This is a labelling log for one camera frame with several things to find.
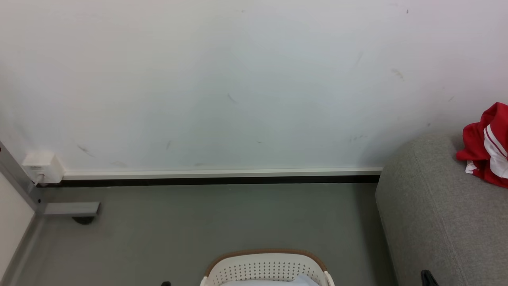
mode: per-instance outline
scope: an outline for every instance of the white outlet box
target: white outlet box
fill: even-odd
[[[39,183],[59,183],[64,177],[64,168],[53,152],[30,152],[22,166],[34,182],[37,181],[39,175],[44,175],[43,180]]]

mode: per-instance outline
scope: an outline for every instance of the red clothing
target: red clothing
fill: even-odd
[[[508,188],[508,105],[496,102],[480,122],[464,128],[462,137],[465,149],[457,159],[468,161],[466,172]]]

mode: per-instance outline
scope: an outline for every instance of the metal bracket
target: metal bracket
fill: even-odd
[[[23,168],[16,162],[0,141],[0,173],[11,183],[25,202],[37,215],[59,215],[72,217],[94,217],[99,212],[100,202],[90,203],[47,203],[41,191],[35,187]]]

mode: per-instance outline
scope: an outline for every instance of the gray sofa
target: gray sofa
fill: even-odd
[[[422,136],[385,166],[376,190],[399,286],[508,285],[508,189],[464,172],[461,134]]]

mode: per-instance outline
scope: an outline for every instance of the basket rim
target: basket rim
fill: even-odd
[[[235,257],[235,256],[242,256],[242,255],[251,255],[251,254],[264,254],[264,253],[284,253],[284,254],[299,254],[303,256],[307,256],[314,260],[317,265],[321,268],[323,272],[327,271],[326,265],[312,252],[306,251],[306,250],[298,250],[298,249],[290,249],[290,248],[261,248],[261,249],[248,249],[248,250],[241,250],[241,251],[234,251],[229,252],[226,254],[223,254],[219,257],[217,257],[206,269],[205,276],[208,277],[210,275],[210,272],[212,272],[213,267],[217,265],[220,261]]]

